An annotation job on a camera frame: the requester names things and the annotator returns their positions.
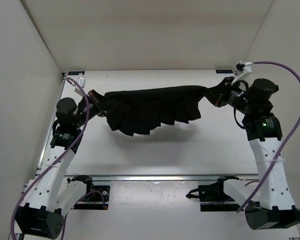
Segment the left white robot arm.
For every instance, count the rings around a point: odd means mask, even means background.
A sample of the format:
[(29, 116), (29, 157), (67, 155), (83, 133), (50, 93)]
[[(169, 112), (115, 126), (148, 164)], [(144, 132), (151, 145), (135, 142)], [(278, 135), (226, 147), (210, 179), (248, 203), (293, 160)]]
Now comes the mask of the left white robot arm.
[(50, 240), (63, 238), (67, 215), (72, 207), (97, 193), (93, 179), (88, 175), (75, 175), (67, 179), (68, 186), (64, 190), (60, 187), (76, 156), (88, 121), (107, 113), (102, 98), (101, 94), (91, 90), (79, 103), (70, 97), (58, 101), (50, 146), (63, 152), (43, 165), (41, 173), (29, 183), (17, 204), (11, 221), (22, 234)]

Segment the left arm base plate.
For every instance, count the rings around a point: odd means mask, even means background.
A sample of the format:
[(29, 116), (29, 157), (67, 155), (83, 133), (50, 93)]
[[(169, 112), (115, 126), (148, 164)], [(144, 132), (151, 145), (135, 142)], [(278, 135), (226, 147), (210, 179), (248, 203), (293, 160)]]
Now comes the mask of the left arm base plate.
[(72, 209), (74, 210), (108, 210), (111, 183), (110, 182), (98, 182), (93, 183), (93, 188), (86, 191), (88, 194), (83, 199), (78, 201)]

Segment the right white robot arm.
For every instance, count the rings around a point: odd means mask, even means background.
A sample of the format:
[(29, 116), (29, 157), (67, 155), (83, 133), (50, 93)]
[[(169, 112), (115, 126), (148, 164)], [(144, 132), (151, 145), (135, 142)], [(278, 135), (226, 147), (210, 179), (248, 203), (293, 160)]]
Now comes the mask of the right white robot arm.
[(231, 197), (238, 210), (244, 210), (252, 230), (288, 229), (300, 223), (300, 209), (287, 183), (281, 155), (282, 129), (270, 102), (279, 87), (264, 78), (256, 79), (251, 86), (234, 80), (233, 76), (225, 77), (207, 90), (206, 97), (218, 108), (229, 105), (244, 115), (240, 128), (245, 130), (252, 149), (259, 184), (251, 191), (239, 180), (225, 180), (214, 187), (214, 195), (219, 200)]

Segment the black pleated skirt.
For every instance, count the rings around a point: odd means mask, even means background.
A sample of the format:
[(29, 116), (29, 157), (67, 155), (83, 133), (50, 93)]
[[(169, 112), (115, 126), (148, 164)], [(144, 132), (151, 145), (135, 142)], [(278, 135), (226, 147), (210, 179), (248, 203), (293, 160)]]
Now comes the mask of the black pleated skirt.
[(112, 131), (149, 135), (161, 125), (188, 124), (201, 118), (199, 102), (207, 87), (185, 85), (143, 90), (112, 91), (106, 98), (106, 120)]

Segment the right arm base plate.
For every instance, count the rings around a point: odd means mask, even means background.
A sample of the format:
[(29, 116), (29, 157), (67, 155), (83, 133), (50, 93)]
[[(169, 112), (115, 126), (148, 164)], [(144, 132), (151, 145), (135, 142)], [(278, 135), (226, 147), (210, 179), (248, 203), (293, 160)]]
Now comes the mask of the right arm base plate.
[(187, 199), (198, 199), (201, 212), (236, 212), (239, 205), (223, 191), (221, 182), (199, 185), (190, 190)]

